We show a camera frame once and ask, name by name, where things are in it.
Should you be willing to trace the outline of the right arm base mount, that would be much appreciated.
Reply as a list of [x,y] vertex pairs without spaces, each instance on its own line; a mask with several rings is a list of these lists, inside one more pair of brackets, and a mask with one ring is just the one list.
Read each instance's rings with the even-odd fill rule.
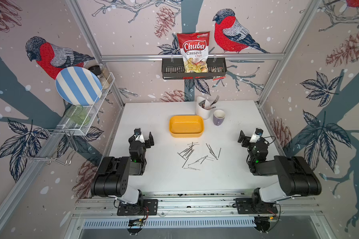
[[278,214],[275,203],[265,203],[262,201],[253,202],[251,198],[236,198],[232,207],[237,209],[239,215]]

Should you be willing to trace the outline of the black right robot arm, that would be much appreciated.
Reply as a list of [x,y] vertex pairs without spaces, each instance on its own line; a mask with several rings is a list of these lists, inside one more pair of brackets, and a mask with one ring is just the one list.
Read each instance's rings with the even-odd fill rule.
[[277,182],[254,190],[253,204],[274,204],[291,197],[320,195],[322,185],[305,159],[301,156],[275,155],[273,160],[267,160],[270,143],[262,135],[263,130],[260,128],[256,128],[252,136],[240,131],[237,141],[242,147],[247,148],[246,163],[254,176],[278,177]]

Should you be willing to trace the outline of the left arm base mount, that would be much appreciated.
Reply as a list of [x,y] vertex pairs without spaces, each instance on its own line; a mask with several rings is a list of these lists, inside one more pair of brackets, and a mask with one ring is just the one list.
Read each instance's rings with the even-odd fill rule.
[[117,216],[155,216],[158,209],[157,199],[144,199],[142,205],[119,203]]

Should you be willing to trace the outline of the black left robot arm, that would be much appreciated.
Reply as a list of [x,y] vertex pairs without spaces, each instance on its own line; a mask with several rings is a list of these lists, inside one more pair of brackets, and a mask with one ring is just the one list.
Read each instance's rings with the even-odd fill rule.
[[138,189],[128,185],[129,176],[142,176],[147,165],[146,151],[155,145],[151,133],[147,139],[140,128],[128,139],[129,155],[119,158],[104,157],[92,180],[90,192],[93,196],[111,197],[122,204],[142,206],[143,196]]

